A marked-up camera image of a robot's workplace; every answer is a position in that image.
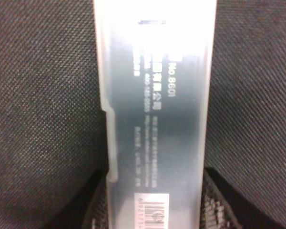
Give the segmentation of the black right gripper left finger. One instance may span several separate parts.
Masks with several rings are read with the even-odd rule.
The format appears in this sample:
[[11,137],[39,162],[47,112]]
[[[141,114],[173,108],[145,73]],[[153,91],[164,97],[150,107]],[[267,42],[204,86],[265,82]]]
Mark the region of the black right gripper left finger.
[[94,188],[92,199],[86,210],[82,228],[83,229],[108,229],[108,200],[106,193],[106,173],[97,170],[100,178]]

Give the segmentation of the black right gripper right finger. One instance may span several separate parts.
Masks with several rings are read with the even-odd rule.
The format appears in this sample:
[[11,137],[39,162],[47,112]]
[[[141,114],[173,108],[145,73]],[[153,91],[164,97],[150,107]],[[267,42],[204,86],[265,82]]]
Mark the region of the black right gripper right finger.
[[226,198],[229,184],[213,168],[205,167],[200,207],[201,229],[242,229]]

